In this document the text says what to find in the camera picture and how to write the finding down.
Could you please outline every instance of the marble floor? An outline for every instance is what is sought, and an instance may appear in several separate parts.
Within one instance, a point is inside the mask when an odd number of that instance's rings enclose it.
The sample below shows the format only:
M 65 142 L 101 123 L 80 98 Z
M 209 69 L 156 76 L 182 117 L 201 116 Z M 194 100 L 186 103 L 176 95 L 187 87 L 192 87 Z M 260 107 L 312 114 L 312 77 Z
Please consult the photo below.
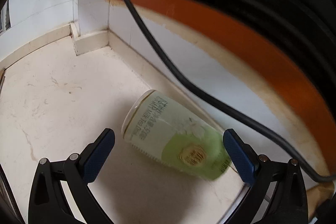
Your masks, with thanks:
M 216 223 L 242 188 L 231 168 L 214 182 L 160 165 L 125 143 L 122 122 L 151 87 L 110 47 L 76 56 L 70 37 L 6 70 L 0 96 L 0 162 L 27 222 L 39 159 L 65 160 L 111 128 L 116 143 L 89 187 L 116 224 Z M 65 193 L 77 219 L 66 183 Z

